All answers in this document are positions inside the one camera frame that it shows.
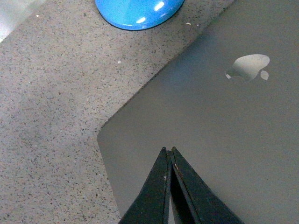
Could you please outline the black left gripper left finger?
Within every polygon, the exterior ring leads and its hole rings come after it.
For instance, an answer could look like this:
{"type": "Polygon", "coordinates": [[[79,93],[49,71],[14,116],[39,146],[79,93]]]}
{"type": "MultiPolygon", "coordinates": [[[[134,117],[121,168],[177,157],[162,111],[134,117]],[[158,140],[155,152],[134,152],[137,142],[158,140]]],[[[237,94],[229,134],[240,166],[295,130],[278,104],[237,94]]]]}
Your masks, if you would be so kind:
{"type": "Polygon", "coordinates": [[[167,224],[171,189],[171,159],[163,147],[139,195],[120,224],[167,224]]]}

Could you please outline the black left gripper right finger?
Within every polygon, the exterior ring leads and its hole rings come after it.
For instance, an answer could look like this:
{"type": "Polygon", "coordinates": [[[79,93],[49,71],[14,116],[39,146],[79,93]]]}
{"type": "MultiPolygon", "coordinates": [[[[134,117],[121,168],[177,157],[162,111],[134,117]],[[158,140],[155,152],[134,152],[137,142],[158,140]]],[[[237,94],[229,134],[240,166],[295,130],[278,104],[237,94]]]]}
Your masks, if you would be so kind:
{"type": "Polygon", "coordinates": [[[197,224],[242,224],[243,221],[208,187],[193,167],[173,147],[172,164],[179,185],[197,224]]]}

